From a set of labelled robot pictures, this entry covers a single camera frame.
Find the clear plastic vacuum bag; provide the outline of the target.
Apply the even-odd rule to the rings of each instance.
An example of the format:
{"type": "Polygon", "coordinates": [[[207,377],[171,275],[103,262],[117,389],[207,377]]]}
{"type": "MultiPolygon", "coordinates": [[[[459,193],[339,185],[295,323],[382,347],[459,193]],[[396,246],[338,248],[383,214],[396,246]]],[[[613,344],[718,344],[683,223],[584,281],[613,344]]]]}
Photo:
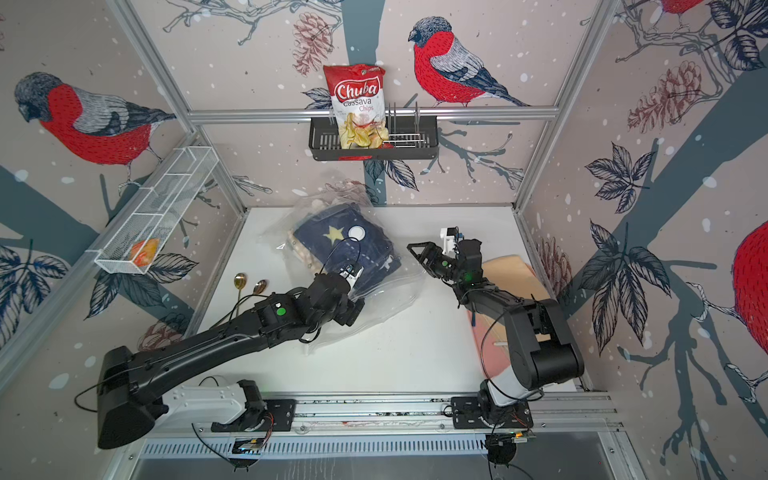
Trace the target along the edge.
{"type": "Polygon", "coordinates": [[[306,285],[317,274],[337,273],[351,282],[352,300],[365,305],[356,322],[331,322],[307,347],[313,353],[383,324],[412,306],[426,273],[407,252],[394,223],[370,202],[366,186],[352,180],[327,183],[302,197],[265,227],[260,241],[280,253],[289,278],[306,285]]]}

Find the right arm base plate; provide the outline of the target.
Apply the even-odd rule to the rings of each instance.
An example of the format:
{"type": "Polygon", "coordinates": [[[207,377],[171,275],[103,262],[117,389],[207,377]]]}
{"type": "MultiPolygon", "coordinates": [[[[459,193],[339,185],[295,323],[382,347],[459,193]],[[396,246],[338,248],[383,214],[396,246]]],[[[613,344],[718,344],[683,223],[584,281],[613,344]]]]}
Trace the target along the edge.
{"type": "Polygon", "coordinates": [[[456,430],[528,430],[534,425],[527,402],[498,406],[492,401],[482,403],[472,396],[452,397],[444,414],[452,419],[453,428],[456,430]]]}

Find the navy star blanket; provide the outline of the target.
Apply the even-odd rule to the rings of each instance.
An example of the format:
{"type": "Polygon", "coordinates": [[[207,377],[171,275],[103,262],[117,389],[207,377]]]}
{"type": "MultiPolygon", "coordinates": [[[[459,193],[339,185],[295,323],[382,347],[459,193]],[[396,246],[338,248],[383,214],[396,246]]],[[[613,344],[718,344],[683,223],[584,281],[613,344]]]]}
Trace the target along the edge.
{"type": "Polygon", "coordinates": [[[360,278],[364,293],[382,283],[400,267],[400,256],[382,227],[368,219],[356,203],[341,203],[323,210],[325,237],[330,251],[321,270],[339,273],[349,264],[365,268],[360,278]]]}

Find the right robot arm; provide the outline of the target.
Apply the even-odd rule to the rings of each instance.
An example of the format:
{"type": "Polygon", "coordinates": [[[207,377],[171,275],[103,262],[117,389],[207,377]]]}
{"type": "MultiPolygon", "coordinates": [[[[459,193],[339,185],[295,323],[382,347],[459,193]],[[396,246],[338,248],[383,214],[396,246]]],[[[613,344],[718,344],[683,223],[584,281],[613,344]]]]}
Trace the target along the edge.
{"type": "Polygon", "coordinates": [[[585,371],[560,304],[520,256],[486,261],[478,240],[410,243],[407,249],[451,288],[471,320],[484,379],[476,399],[452,399],[455,427],[531,428],[527,410],[544,388],[585,371]]]}

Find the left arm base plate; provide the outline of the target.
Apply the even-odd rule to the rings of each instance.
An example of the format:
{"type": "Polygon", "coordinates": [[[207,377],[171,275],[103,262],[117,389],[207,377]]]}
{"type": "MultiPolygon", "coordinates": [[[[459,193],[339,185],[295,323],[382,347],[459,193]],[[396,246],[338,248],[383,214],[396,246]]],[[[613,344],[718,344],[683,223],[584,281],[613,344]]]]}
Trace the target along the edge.
{"type": "Polygon", "coordinates": [[[245,410],[227,423],[213,422],[214,433],[288,432],[291,430],[296,401],[293,399],[265,400],[262,407],[246,403],[245,410]]]}

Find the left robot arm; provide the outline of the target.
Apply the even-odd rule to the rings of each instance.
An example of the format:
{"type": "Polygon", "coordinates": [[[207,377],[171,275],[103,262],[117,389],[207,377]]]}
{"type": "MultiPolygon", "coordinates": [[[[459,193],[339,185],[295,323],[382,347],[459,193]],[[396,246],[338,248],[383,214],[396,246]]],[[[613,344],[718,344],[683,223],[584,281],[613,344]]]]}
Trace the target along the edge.
{"type": "Polygon", "coordinates": [[[97,397],[97,446],[115,449],[148,434],[169,412],[162,396],[185,381],[251,353],[300,340],[334,321],[351,326],[365,299],[351,296],[337,273],[309,287],[272,293],[237,317],[170,346],[133,353],[120,346],[103,358],[97,397]]]}

